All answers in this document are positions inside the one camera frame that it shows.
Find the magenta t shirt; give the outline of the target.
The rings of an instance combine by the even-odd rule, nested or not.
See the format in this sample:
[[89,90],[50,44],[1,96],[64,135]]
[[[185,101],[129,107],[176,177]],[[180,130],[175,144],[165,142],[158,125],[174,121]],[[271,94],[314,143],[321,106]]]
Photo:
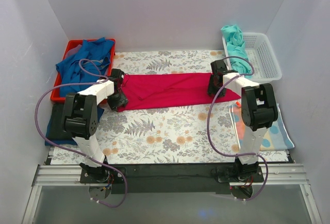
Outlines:
[[210,76],[211,73],[125,76],[122,90],[128,104],[118,111],[210,104]]

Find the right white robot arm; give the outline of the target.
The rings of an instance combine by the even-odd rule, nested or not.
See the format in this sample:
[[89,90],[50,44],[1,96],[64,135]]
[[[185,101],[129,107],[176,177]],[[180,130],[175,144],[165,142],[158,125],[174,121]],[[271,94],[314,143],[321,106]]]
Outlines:
[[[235,161],[229,168],[220,171],[221,179],[245,181],[248,178],[261,173],[258,159],[263,137],[278,119],[278,109],[273,91],[269,83],[256,83],[247,76],[254,74],[239,74],[235,70],[229,70],[225,60],[216,60],[210,64],[211,76],[207,93],[213,95],[207,116],[207,137],[213,150],[224,156],[234,158]],[[210,136],[210,116],[213,105],[219,96],[224,96],[226,90],[230,90],[241,98],[241,117],[245,125],[243,143],[238,154],[224,154],[218,151]]]

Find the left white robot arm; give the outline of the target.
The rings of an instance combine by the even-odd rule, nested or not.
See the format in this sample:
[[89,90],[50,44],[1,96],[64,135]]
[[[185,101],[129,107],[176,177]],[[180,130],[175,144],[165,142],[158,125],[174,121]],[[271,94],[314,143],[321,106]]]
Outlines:
[[107,100],[111,110],[118,111],[119,107],[128,104],[121,88],[124,76],[122,70],[114,68],[108,80],[101,79],[97,84],[78,93],[69,93],[65,97],[62,127],[86,158],[86,162],[81,164],[82,168],[99,183],[109,179],[110,171],[103,166],[106,158],[95,135],[98,126],[97,106]]

